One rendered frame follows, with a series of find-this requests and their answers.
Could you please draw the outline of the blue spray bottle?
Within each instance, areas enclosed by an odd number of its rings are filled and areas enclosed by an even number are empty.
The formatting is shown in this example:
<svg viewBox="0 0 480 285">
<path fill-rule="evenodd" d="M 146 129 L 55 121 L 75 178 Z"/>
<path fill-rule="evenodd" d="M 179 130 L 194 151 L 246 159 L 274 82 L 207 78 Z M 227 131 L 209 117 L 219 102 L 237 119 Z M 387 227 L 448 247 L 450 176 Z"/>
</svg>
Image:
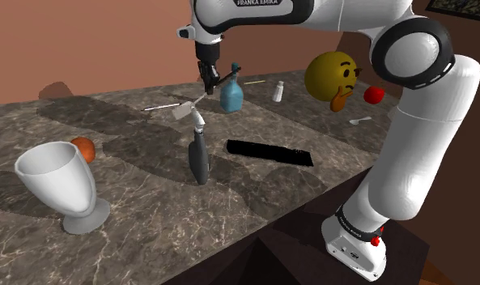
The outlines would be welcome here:
<svg viewBox="0 0 480 285">
<path fill-rule="evenodd" d="M 239 69 L 239 65 L 233 62 L 231 77 L 227 84 L 221 88 L 220 105 L 226 113 L 234 113 L 242 108 L 244 93 L 237 82 Z"/>
</svg>

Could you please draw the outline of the thin silver rod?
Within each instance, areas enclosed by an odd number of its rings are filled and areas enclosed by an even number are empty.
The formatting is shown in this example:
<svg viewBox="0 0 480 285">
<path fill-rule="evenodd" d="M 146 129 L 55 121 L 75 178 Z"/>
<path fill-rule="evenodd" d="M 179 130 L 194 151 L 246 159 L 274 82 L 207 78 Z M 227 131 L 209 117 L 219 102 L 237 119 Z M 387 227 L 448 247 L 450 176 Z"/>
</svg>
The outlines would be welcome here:
<svg viewBox="0 0 480 285">
<path fill-rule="evenodd" d="M 152 106 L 152 107 L 147 107 L 142 109 L 142 111 L 153 111 L 157 109 L 162 109 L 162 108 L 172 108 L 181 105 L 180 103 L 175 103 L 175 104 L 165 104 L 165 105 L 158 105 L 158 106 Z"/>
</svg>

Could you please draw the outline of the orange ball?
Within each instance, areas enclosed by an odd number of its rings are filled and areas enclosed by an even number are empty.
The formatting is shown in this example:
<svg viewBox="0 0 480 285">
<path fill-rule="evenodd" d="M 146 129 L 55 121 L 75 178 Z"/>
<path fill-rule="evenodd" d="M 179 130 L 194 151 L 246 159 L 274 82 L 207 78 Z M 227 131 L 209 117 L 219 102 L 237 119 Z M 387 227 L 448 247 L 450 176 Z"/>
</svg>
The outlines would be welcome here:
<svg viewBox="0 0 480 285">
<path fill-rule="evenodd" d="M 70 141 L 73 143 L 81 152 L 86 162 L 91 163 L 96 157 L 96 148 L 89 138 L 77 137 Z"/>
</svg>

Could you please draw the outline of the red apple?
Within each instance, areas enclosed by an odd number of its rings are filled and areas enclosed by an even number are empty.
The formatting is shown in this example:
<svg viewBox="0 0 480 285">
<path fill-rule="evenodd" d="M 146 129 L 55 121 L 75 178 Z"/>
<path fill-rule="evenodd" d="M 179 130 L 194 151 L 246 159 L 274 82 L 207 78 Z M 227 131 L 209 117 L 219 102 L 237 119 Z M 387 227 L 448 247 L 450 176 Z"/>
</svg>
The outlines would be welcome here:
<svg viewBox="0 0 480 285">
<path fill-rule="evenodd" d="M 370 86 L 363 94 L 363 99 L 369 104 L 379 104 L 384 98 L 384 89 L 381 87 Z"/>
</svg>

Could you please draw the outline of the white goblet cup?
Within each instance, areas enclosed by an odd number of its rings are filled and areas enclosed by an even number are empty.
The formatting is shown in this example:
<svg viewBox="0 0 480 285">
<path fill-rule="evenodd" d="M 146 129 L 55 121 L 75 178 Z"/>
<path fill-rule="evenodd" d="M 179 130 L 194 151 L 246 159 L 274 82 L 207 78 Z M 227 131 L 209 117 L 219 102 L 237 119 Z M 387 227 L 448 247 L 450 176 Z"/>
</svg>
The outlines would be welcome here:
<svg viewBox="0 0 480 285">
<path fill-rule="evenodd" d="M 25 151 L 15 173 L 46 206 L 63 214 L 63 229 L 82 235 L 99 228 L 110 214 L 108 201 L 96 195 L 96 182 L 77 146 L 47 142 Z"/>
</svg>

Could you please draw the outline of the black handled metal spatula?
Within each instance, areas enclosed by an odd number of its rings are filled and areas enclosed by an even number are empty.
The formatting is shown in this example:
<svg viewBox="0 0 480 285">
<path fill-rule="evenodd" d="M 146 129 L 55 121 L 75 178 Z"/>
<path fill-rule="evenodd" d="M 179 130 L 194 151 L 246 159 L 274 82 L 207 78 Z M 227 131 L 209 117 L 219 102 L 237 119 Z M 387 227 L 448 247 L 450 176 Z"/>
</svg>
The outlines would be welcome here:
<svg viewBox="0 0 480 285">
<path fill-rule="evenodd" d="M 237 68 L 232 69 L 232 71 L 229 74 L 227 74 L 217 82 L 216 86 L 222 84 L 224 81 L 231 78 L 234 74 L 238 73 L 240 70 L 241 70 L 241 66 L 238 66 Z M 174 108 L 172 110 L 172 114 L 175 117 L 175 119 L 180 120 L 181 118 L 189 115 L 192 112 L 192 109 L 195 108 L 195 104 L 199 100 L 201 100 L 205 95 L 206 95 L 206 92 L 202 96 L 200 96 L 198 99 L 196 99 L 194 102 L 187 101 L 187 102 L 184 102 L 183 104 L 180 104 L 176 108 Z"/>
</svg>

